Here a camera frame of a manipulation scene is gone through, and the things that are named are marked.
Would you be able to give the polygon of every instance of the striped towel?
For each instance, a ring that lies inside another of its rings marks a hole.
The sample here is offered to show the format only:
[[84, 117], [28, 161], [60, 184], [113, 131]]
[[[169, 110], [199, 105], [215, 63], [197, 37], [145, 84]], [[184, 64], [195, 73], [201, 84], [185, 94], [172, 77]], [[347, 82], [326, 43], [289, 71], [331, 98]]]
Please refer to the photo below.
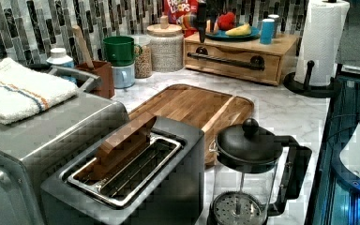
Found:
[[77, 91], [72, 82], [6, 58], [0, 62], [0, 123], [10, 124], [46, 111]]

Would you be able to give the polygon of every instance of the blue cup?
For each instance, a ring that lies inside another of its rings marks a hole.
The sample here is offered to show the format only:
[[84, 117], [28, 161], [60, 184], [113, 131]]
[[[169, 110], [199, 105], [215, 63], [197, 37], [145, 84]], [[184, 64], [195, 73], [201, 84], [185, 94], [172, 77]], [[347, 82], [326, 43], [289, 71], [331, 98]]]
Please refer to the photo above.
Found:
[[271, 44], [273, 39], [275, 21], [273, 19], [262, 20], [262, 33], [260, 34], [261, 44]]

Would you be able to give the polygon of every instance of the paper towel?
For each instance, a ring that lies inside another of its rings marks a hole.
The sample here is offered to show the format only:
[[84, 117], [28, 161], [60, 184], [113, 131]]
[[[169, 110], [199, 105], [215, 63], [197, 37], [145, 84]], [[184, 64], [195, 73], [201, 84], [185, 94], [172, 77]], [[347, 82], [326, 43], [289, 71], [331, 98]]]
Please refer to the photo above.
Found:
[[309, 84], [324, 86], [335, 76], [335, 59], [338, 44], [343, 32], [344, 22], [350, 4], [345, 1], [328, 3], [322, 0], [310, 0], [307, 8], [306, 23], [300, 45], [294, 79], [303, 83], [306, 78], [307, 63], [313, 60]]

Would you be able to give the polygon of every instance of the canister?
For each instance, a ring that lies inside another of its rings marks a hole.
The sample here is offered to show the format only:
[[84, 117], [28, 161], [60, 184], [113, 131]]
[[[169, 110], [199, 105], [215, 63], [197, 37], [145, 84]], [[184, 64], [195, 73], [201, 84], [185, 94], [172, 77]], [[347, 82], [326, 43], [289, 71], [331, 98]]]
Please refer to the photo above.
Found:
[[135, 77], [148, 78], [152, 75], [151, 38], [147, 35], [135, 35], [131, 37], [134, 39], [135, 44], [142, 47], [142, 52], [139, 52], [139, 48], [134, 49], [135, 54], [139, 55], [134, 62]]
[[183, 68], [183, 40], [182, 28], [169, 24], [162, 29], [160, 24], [147, 27], [151, 38], [151, 57], [153, 71], [173, 72]]

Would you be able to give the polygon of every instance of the red apple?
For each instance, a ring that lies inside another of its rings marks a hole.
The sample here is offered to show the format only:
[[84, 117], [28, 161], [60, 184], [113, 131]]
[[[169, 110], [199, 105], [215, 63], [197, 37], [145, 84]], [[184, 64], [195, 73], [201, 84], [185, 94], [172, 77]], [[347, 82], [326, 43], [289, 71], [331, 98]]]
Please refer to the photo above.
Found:
[[219, 16], [217, 25], [223, 31], [233, 29], [235, 27], [235, 15], [232, 12], [227, 12], [227, 14]]

